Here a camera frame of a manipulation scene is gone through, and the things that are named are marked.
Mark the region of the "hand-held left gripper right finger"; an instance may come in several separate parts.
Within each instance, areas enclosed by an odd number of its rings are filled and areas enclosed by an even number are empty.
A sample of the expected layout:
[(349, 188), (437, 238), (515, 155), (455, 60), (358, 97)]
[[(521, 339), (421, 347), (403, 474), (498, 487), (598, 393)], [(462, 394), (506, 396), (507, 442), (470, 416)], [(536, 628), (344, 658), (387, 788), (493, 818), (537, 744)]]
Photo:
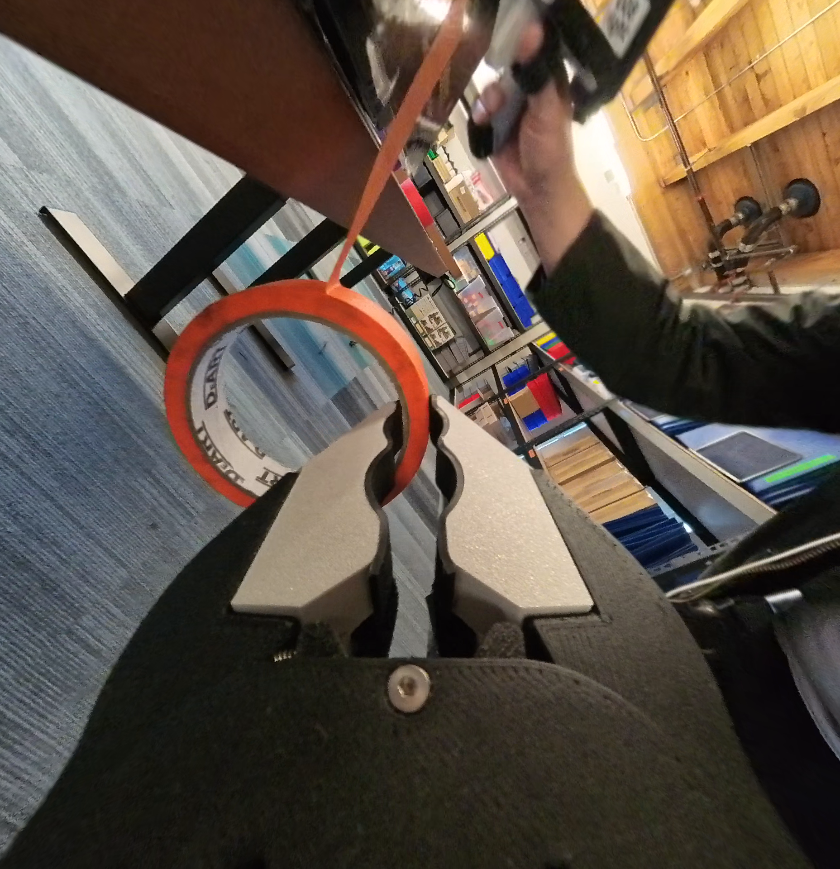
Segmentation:
[(448, 401), (430, 400), (443, 498), (427, 598), (437, 654), (472, 657), (492, 628), (523, 637), (537, 619), (595, 602), (531, 467)]

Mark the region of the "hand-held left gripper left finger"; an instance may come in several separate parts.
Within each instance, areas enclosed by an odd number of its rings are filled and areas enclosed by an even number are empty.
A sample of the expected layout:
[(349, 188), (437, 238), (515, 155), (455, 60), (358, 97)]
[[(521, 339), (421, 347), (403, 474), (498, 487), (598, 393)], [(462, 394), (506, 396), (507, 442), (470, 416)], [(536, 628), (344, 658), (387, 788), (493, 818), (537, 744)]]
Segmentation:
[(394, 401), (305, 464), (230, 602), (234, 612), (324, 624), (352, 654), (388, 655), (397, 589), (383, 505), (402, 441)]

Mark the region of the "black lego flower box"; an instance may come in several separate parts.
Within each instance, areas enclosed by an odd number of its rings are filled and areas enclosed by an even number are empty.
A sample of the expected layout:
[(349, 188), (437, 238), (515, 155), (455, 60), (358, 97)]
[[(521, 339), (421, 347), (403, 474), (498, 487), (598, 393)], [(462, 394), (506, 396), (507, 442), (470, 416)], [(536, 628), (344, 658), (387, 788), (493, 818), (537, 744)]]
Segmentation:
[[(383, 132), (404, 102), (451, 2), (307, 1), (299, 6), (369, 124)], [(458, 48), (420, 110), (404, 148), (406, 162), (422, 160), (447, 125), (491, 46), (499, 6), (497, 1), (466, 3)]]

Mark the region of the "orange tape roll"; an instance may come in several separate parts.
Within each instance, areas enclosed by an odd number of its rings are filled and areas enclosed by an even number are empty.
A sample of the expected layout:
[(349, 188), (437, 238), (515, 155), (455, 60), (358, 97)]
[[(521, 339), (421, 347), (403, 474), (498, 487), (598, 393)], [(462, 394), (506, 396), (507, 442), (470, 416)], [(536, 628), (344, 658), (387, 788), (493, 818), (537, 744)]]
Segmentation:
[(390, 315), (345, 287), (340, 273), (385, 183), (392, 177), (396, 158), (407, 144), (436, 84), (448, 70), (464, 33), (466, 7), (466, 2), (449, 3), (436, 37), (387, 130), (328, 280), (270, 282), (221, 298), (191, 321), (172, 348), (164, 385), (165, 410), (172, 436), (197, 473), (219, 494), (239, 506), (250, 506), (258, 496), (239, 480), (239, 471), (230, 477), (229, 472), (219, 468), (215, 457), (223, 456), (224, 451), (215, 445), (211, 430), (207, 430), (204, 438), (198, 436), (197, 431), (204, 422), (197, 420), (192, 411), (192, 386), (197, 371), (208, 364), (206, 357), (216, 351), (222, 340), (257, 320), (279, 317), (315, 320), (358, 340), (388, 370), (403, 412), (403, 445), (395, 462), (391, 489), (375, 496), (376, 505), (384, 506), (401, 494), (423, 461), (429, 439), (430, 390), (418, 350)]

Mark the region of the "person's right forearm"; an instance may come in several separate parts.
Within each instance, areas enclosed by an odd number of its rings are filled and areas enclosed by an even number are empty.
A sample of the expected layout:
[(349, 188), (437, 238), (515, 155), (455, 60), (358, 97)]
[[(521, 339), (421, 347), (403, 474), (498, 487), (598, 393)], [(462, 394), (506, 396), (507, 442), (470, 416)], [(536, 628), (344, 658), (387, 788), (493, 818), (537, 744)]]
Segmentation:
[(618, 397), (690, 420), (840, 435), (840, 293), (688, 304), (595, 212), (534, 302)]

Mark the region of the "person's right hand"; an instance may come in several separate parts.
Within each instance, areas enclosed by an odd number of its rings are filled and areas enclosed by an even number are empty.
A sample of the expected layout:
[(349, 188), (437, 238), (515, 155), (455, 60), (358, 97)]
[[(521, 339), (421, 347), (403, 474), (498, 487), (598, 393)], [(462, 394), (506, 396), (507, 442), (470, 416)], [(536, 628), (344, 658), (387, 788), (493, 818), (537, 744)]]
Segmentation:
[(551, 274), (595, 210), (578, 175), (568, 85), (552, 77), (528, 95), (520, 124), (492, 163), (515, 198), (540, 264)]

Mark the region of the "clear storage bins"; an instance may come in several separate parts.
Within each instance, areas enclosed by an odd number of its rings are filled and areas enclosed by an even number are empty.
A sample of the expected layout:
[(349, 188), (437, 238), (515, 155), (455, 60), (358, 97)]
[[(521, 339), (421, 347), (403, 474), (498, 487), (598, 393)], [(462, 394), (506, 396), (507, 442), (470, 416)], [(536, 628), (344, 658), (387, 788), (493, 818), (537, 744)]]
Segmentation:
[(514, 338), (509, 321), (483, 277), (475, 277), (458, 288), (457, 297), (488, 349), (496, 349)]

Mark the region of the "blue plastic bin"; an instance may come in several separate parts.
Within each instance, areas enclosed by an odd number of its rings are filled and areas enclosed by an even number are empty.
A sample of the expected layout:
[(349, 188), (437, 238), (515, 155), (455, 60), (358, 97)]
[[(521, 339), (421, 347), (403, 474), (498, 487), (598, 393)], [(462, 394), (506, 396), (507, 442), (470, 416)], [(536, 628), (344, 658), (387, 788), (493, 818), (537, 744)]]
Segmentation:
[(483, 260), (488, 264), (502, 293), (507, 298), (508, 303), (513, 309), (515, 318), (519, 321), (521, 327), (529, 329), (533, 325), (535, 309), (518, 280), (511, 272), (509, 265), (486, 233), (476, 234), (473, 241)]

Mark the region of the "black table leg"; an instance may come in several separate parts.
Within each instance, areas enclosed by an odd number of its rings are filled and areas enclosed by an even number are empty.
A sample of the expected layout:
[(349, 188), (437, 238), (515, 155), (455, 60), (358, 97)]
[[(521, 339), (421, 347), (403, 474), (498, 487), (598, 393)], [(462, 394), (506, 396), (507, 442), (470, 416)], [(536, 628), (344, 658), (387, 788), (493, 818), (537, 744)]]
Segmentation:
[(134, 280), (74, 212), (43, 206), (39, 216), (89, 277), (166, 360), (177, 332), (166, 321), (179, 302), (209, 278), (287, 199), (252, 177), (242, 177), (145, 275)]

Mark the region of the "black wall pipes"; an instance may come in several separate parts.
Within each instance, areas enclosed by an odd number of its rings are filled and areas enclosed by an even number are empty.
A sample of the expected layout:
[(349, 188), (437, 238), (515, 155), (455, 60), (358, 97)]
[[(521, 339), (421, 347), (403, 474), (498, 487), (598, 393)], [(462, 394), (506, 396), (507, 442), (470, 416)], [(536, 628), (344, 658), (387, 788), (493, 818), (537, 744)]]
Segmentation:
[(732, 294), (749, 291), (752, 284), (747, 271), (753, 258), (764, 255), (773, 262), (778, 257), (759, 249), (764, 236), (785, 220), (814, 217), (820, 207), (820, 191), (806, 178), (789, 181), (781, 201), (768, 210), (763, 210), (760, 202), (751, 196), (739, 198), (733, 213), (710, 232), (708, 266), (717, 283), (726, 286)]

